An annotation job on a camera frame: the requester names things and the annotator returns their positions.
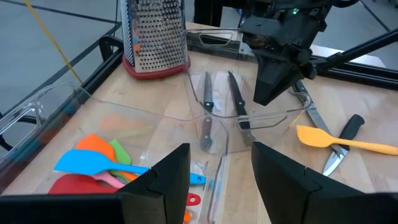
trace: clear plastic bin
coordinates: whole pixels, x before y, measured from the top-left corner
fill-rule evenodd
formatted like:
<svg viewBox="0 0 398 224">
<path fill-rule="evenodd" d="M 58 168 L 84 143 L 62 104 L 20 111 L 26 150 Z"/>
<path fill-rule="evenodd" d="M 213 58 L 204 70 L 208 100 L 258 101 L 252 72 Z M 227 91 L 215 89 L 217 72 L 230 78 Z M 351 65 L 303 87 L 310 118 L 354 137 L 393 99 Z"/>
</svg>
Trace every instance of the clear plastic bin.
<svg viewBox="0 0 398 224">
<path fill-rule="evenodd" d="M 190 67 L 185 73 L 186 89 L 192 113 L 205 114 L 204 97 L 206 74 L 211 77 L 213 109 L 210 114 L 228 127 L 229 152 L 251 148 L 253 139 L 274 146 L 299 114 L 310 105 L 310 97 L 285 91 L 267 106 L 253 102 L 257 77 L 257 61 L 239 49 L 241 35 L 236 29 L 186 30 L 182 38 L 187 42 Z M 238 116 L 229 84 L 229 72 L 236 80 L 244 100 L 246 116 Z"/>
<path fill-rule="evenodd" d="M 201 204 L 187 207 L 190 223 L 213 223 L 223 183 L 224 155 L 228 132 L 209 115 L 183 121 L 159 114 L 97 100 L 70 84 L 44 88 L 0 120 L 0 134 L 30 113 L 37 125 L 22 138 L 0 163 L 3 195 L 46 194 L 63 173 L 53 168 L 76 142 L 95 133 L 107 141 L 117 139 L 132 164 L 152 166 L 181 143 L 190 143 L 191 171 L 207 178 L 205 185 L 190 186 Z M 212 119 L 213 142 L 202 148 L 202 124 Z"/>
</svg>

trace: yellow spatula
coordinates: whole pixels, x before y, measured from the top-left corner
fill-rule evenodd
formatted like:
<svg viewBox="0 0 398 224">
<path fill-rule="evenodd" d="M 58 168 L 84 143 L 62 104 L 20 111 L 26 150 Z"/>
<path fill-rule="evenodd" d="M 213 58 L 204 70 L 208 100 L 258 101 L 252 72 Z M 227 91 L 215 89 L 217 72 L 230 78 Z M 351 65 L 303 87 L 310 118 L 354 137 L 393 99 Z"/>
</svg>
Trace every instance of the yellow spatula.
<svg viewBox="0 0 398 224">
<path fill-rule="evenodd" d="M 297 136 L 302 143 L 313 147 L 328 147 L 331 144 L 343 144 L 398 156 L 398 148 L 394 146 L 335 138 L 319 128 L 297 125 Z"/>
</svg>

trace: spatula head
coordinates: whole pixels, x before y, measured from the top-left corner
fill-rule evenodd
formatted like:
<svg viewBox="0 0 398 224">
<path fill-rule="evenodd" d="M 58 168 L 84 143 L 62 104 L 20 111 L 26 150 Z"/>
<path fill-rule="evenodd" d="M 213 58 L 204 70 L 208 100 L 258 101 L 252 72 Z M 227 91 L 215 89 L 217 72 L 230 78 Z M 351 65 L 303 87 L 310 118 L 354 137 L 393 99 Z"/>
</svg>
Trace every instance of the spatula head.
<svg viewBox="0 0 398 224">
<path fill-rule="evenodd" d="M 101 186 L 90 176 L 67 174 L 55 181 L 49 194 L 112 194 L 116 191 L 114 187 Z"/>
<path fill-rule="evenodd" d="M 112 141 L 109 142 L 109 144 L 114 149 L 116 161 L 118 163 L 125 164 L 125 165 L 131 165 L 131 158 L 130 158 L 129 154 L 123 149 L 122 145 L 119 143 L 118 140 L 113 139 Z M 126 178 L 120 171 L 110 170 L 109 173 L 116 177 L 121 177 L 124 183 L 130 182 L 130 180 L 128 178 Z"/>
<path fill-rule="evenodd" d="M 333 137 L 319 128 L 297 125 L 297 136 L 302 143 L 308 146 L 328 147 L 333 144 Z"/>
<path fill-rule="evenodd" d="M 113 139 L 109 142 L 109 144 L 113 147 L 114 153 L 116 156 L 116 161 L 120 164 L 131 165 L 131 158 L 129 154 L 123 149 L 122 145 L 120 145 L 119 141 Z"/>
<path fill-rule="evenodd" d="M 85 149 L 104 154 L 112 162 L 116 162 L 115 151 L 113 147 L 104 139 L 96 134 L 89 134 L 76 143 L 77 149 Z"/>
<path fill-rule="evenodd" d="M 112 164 L 104 154 L 72 149 L 61 157 L 54 169 L 75 174 L 94 175 L 111 169 Z"/>
</svg>

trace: yellow cable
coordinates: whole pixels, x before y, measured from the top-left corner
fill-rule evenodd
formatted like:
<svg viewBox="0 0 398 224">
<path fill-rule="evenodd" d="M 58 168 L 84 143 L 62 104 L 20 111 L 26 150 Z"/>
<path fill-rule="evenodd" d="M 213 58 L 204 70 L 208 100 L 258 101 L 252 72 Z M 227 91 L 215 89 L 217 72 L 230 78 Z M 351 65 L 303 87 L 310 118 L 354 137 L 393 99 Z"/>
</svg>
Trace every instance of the yellow cable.
<svg viewBox="0 0 398 224">
<path fill-rule="evenodd" d="M 62 52 L 60 46 L 58 45 L 57 41 L 55 41 L 55 39 L 52 37 L 52 35 L 50 34 L 49 30 L 46 28 L 46 26 L 43 24 L 42 20 L 40 19 L 39 15 L 36 13 L 36 11 L 33 9 L 32 5 L 30 4 L 29 0 L 24 0 L 26 6 L 29 8 L 30 12 L 33 14 L 33 16 L 37 19 L 37 22 L 39 23 L 39 25 L 41 26 L 41 28 L 43 29 L 43 31 L 45 32 L 45 34 L 47 35 L 47 37 L 49 37 L 49 39 L 52 41 L 53 45 L 55 46 L 55 48 L 58 50 L 58 52 L 60 53 L 60 55 L 62 56 L 63 60 L 65 61 L 65 63 L 67 64 L 69 70 L 72 72 L 72 74 L 76 77 L 76 79 L 80 82 L 80 84 L 83 83 L 83 81 L 81 80 L 81 78 L 77 75 L 76 71 L 73 69 L 72 65 L 70 64 L 70 62 L 68 61 L 67 57 L 65 56 L 65 54 Z"/>
<path fill-rule="evenodd" d="M 291 124 L 289 125 L 289 128 L 291 128 L 293 126 L 293 124 L 296 123 L 296 121 L 301 117 L 301 115 L 304 113 L 304 111 L 306 111 L 306 110 L 302 110 L 301 113 L 291 122 Z"/>
</svg>

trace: orange object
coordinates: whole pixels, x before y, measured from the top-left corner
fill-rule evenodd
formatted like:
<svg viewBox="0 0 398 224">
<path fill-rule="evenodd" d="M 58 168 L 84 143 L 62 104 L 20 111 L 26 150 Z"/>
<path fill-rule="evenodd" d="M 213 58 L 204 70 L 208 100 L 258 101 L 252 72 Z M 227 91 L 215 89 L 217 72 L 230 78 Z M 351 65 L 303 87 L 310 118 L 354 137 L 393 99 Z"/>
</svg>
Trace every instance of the orange object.
<svg viewBox="0 0 398 224">
<path fill-rule="evenodd" d="M 76 144 L 76 149 L 90 150 L 104 154 L 112 162 L 117 162 L 113 147 L 104 139 L 101 139 L 96 134 L 90 134 Z M 125 178 L 133 181 L 137 179 L 136 174 L 120 171 Z"/>
<path fill-rule="evenodd" d="M 139 52 L 141 50 L 141 46 L 139 44 L 134 44 L 134 51 Z"/>
<path fill-rule="evenodd" d="M 344 144 L 347 146 L 354 146 L 374 152 L 398 156 L 398 147 L 335 138 L 319 128 L 297 125 L 297 136 L 302 143 L 313 147 L 328 147 L 331 144 Z"/>
<path fill-rule="evenodd" d="M 191 220 L 191 215 L 189 212 L 186 210 L 184 214 L 184 222 L 189 222 Z"/>
</svg>

